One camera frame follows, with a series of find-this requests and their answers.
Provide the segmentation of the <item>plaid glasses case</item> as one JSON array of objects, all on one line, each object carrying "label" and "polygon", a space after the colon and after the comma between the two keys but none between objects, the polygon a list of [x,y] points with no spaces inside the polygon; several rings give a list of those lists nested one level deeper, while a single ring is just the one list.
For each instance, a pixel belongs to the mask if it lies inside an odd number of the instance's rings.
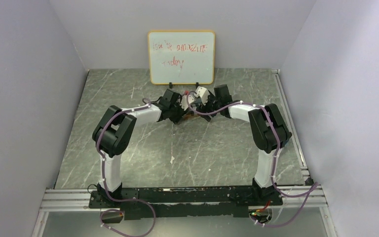
[{"label": "plaid glasses case", "polygon": [[198,118],[198,117],[202,117],[202,116],[200,114],[197,114],[194,112],[189,112],[189,113],[183,115],[183,117],[181,118],[181,122],[189,120],[189,119]]}]

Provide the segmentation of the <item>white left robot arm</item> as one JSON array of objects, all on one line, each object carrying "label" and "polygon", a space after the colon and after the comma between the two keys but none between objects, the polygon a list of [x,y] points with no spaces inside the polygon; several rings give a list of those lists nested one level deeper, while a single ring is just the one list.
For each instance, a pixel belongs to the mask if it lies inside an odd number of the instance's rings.
[{"label": "white left robot arm", "polygon": [[130,143],[134,128],[163,120],[177,124],[188,111],[185,97],[186,94],[169,88],[155,101],[144,98],[142,106],[122,109],[111,105],[107,108],[92,139],[101,161],[101,180],[97,189],[108,207],[116,207],[121,202],[121,156]]}]

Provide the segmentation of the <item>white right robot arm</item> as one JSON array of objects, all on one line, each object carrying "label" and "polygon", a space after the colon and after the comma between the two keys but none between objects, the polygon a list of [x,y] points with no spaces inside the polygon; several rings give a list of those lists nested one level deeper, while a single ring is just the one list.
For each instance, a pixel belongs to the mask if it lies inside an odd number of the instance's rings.
[{"label": "white right robot arm", "polygon": [[249,123],[255,145],[260,150],[258,167],[254,176],[258,185],[251,192],[254,203],[262,205],[270,199],[268,187],[275,184],[275,170],[282,148],[292,137],[287,124],[275,103],[254,105],[233,100],[227,85],[214,88],[214,93],[198,87],[196,93],[201,99],[197,111],[209,116],[221,114],[229,119],[239,119]]}]

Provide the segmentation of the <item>yellow framed whiteboard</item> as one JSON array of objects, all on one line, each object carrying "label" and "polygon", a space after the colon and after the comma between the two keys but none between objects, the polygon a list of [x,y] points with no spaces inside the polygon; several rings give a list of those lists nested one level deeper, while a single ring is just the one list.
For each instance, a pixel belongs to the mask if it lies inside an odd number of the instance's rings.
[{"label": "yellow framed whiteboard", "polygon": [[213,31],[150,31],[147,40],[152,84],[213,83],[216,42]]}]

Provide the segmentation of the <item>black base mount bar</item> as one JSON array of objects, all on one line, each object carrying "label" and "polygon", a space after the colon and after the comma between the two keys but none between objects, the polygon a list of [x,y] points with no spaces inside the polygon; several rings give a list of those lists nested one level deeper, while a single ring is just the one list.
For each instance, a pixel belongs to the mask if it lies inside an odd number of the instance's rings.
[{"label": "black base mount bar", "polygon": [[92,191],[91,209],[119,209],[126,220],[142,218],[221,216],[246,217],[250,210],[281,206],[282,197],[273,187],[256,183],[241,186],[186,188],[122,188],[121,199],[108,199]]}]

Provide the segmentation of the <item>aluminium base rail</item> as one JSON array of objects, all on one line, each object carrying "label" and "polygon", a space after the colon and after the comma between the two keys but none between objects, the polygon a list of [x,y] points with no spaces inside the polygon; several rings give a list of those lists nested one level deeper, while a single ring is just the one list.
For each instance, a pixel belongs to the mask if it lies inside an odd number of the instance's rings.
[{"label": "aluminium base rail", "polygon": [[47,190],[33,236],[115,237],[124,227],[151,228],[152,237],[335,237],[324,191],[314,184],[304,160],[305,184],[283,186],[287,197],[252,199],[249,186],[207,188],[131,188],[112,202],[95,190]]}]

